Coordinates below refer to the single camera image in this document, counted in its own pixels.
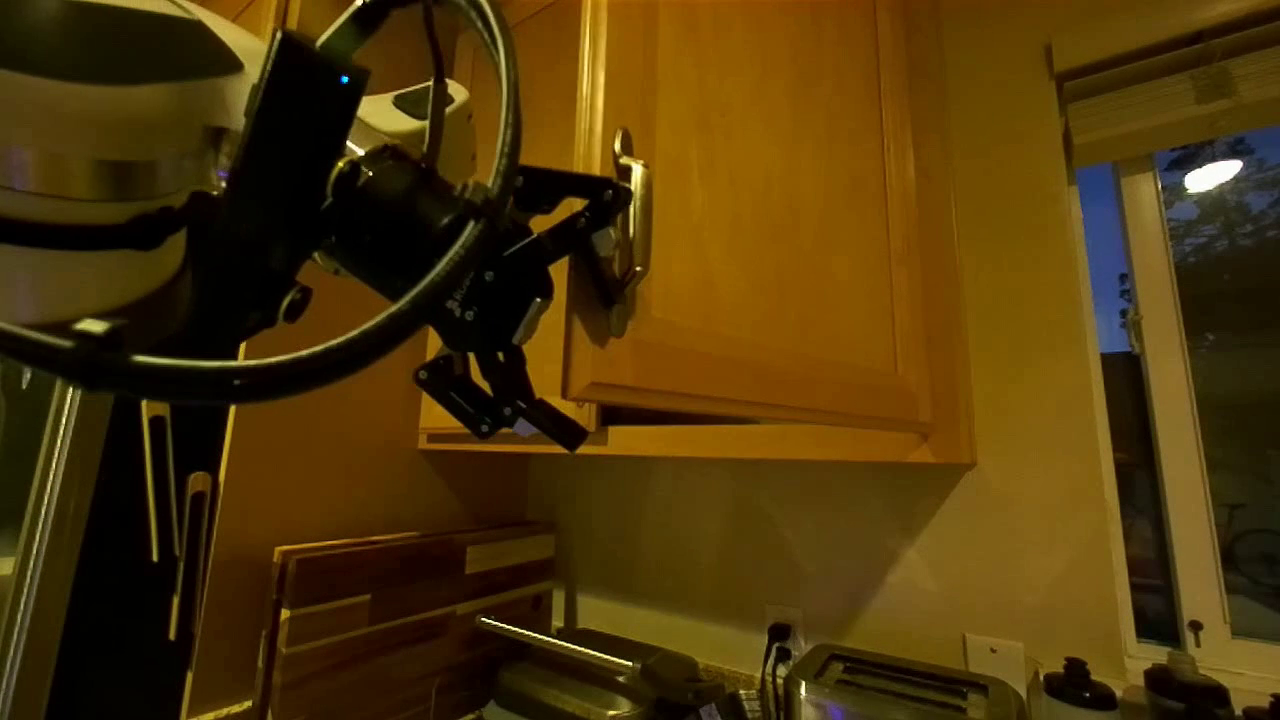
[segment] cabinet door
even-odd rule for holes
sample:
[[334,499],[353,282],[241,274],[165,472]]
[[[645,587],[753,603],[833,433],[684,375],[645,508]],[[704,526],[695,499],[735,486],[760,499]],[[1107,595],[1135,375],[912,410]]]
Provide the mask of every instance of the cabinet door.
[[580,162],[630,130],[652,274],[580,313],[570,398],[707,416],[932,424],[909,103],[912,4],[585,0]]

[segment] wall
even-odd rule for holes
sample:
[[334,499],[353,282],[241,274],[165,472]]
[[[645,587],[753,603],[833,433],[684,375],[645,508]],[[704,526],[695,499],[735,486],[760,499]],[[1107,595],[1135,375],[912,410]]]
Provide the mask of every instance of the wall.
[[[310,322],[262,335],[254,357],[315,346],[385,309],[353,282],[326,274],[310,282],[315,288]],[[469,463],[418,451],[418,363],[411,340],[360,375],[237,411],[197,647],[197,714],[241,705],[255,689],[277,545],[524,519],[521,460]]]
[[585,624],[753,670],[767,610],[812,640],[961,665],[961,631],[1120,670],[1083,238],[1045,44],[1115,0],[946,4],[971,472],[539,460]]

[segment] cutting board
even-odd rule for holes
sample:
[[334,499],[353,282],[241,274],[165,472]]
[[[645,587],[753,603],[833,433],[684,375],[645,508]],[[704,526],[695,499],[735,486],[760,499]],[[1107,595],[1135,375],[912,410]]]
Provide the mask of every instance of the cutting board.
[[475,618],[554,630],[556,537],[356,537],[277,547],[255,716],[453,720],[521,653]]

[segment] cabinet handle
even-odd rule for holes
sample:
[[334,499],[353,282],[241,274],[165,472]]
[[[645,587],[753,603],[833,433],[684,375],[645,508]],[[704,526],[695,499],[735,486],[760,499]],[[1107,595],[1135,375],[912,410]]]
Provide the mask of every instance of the cabinet handle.
[[630,212],[622,212],[613,230],[613,252],[624,284],[640,284],[647,277],[647,183],[652,173],[632,150],[632,133],[622,130],[613,136],[613,177],[632,194]]

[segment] wooden cabinet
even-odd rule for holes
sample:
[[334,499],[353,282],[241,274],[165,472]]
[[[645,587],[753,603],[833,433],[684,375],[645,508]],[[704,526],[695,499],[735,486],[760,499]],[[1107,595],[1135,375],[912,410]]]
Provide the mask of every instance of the wooden cabinet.
[[[609,173],[630,130],[652,168],[624,333],[559,270],[530,346],[585,451],[971,460],[929,0],[545,0],[513,37],[530,165]],[[420,442],[545,449],[433,405]]]

